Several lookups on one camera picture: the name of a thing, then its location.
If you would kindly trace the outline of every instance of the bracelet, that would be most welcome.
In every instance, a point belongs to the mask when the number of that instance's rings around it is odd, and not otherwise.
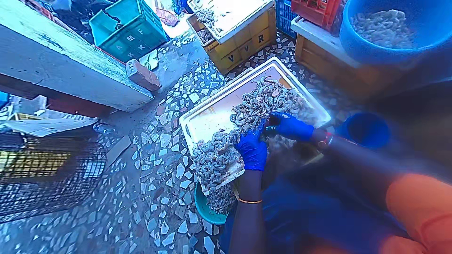
[[[320,150],[324,150],[331,144],[332,141],[333,141],[333,134],[331,134],[330,132],[325,132],[325,140],[318,142],[317,148],[319,148]]]
[[[247,203],[247,204],[259,204],[259,203],[262,202],[262,199],[259,200],[259,201],[254,201],[254,202],[251,202],[251,201],[245,201],[245,200],[242,200],[242,199],[240,199],[240,198],[238,198],[238,199],[239,199],[240,202],[242,202],[242,203]]]

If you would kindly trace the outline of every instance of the metal cage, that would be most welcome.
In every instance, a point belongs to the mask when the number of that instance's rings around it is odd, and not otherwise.
[[[0,223],[80,204],[105,161],[97,142],[0,133]]]

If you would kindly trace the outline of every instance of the hand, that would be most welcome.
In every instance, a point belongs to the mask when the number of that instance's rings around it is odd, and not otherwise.
[[[314,131],[312,125],[305,124],[287,113],[272,112],[270,122],[275,125],[265,128],[266,132],[273,132],[296,141],[309,141]]]
[[[234,147],[239,151],[247,170],[263,171],[267,160],[267,145],[261,141],[260,135],[264,131],[266,120],[262,119],[256,130],[248,131],[240,136],[237,144],[237,135],[233,137]]]

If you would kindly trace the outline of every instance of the mosaic tile floor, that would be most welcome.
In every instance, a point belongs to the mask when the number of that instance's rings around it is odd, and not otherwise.
[[[164,45],[159,52],[167,49]],[[325,125],[333,132],[360,108],[296,63],[294,51],[294,40],[278,34],[277,44],[256,53],[227,76],[211,61],[197,62],[197,68],[170,86],[163,99],[151,102],[150,118],[129,134],[133,144],[105,170],[98,189],[83,204],[1,224],[0,244],[5,253],[222,253],[218,244],[221,227],[203,220],[194,205],[196,176],[190,169],[179,116],[244,69],[277,56],[333,117]],[[101,136],[98,141],[108,150],[117,139]]]

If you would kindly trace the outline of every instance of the red plastic crate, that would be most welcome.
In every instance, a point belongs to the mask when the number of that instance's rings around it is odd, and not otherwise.
[[[292,0],[292,12],[330,31],[341,0]]]

